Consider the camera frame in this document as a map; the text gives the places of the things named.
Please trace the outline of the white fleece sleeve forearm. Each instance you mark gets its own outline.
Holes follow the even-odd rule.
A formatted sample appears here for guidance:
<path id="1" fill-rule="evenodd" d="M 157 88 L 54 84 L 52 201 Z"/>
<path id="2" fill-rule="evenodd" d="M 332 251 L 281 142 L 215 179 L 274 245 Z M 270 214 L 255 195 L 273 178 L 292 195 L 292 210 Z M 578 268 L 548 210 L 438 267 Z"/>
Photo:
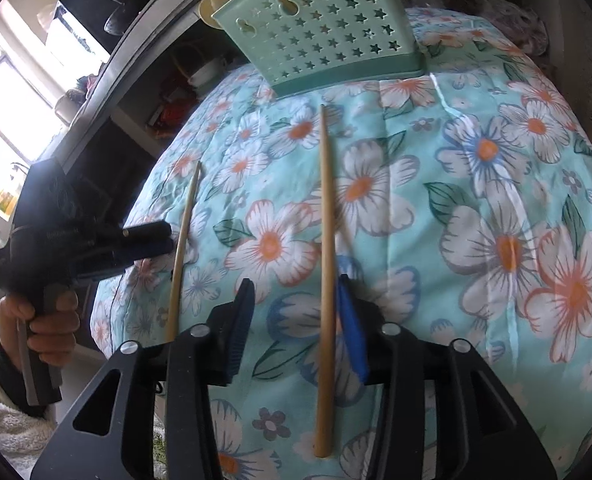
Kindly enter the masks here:
<path id="1" fill-rule="evenodd" d="M 20 478 L 30 478 L 55 429 L 52 408 L 26 404 L 23 375 L 0 344 L 0 452 Z"/>

